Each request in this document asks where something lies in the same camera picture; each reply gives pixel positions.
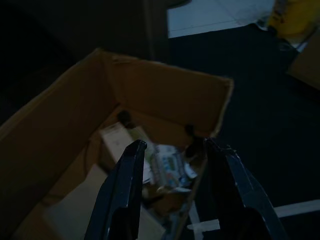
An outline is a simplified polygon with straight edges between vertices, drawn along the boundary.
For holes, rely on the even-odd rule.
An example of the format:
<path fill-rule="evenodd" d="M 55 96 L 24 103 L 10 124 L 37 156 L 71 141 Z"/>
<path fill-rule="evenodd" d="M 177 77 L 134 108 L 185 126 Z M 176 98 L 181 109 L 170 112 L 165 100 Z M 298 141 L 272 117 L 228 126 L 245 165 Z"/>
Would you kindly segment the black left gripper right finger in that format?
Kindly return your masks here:
<path fill-rule="evenodd" d="M 211 192 L 225 240 L 286 240 L 288 235 L 264 188 L 237 152 L 213 138 L 203 141 Z"/>

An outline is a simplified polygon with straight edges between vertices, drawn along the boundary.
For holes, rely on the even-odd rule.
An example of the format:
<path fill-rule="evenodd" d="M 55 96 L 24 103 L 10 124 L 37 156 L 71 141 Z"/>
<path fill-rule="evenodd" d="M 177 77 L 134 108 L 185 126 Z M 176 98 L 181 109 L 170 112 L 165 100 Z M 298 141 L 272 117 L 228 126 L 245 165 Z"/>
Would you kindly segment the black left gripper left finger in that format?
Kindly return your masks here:
<path fill-rule="evenodd" d="M 84 238 L 136 240 L 139 233 L 147 143 L 128 145 L 101 185 Z"/>

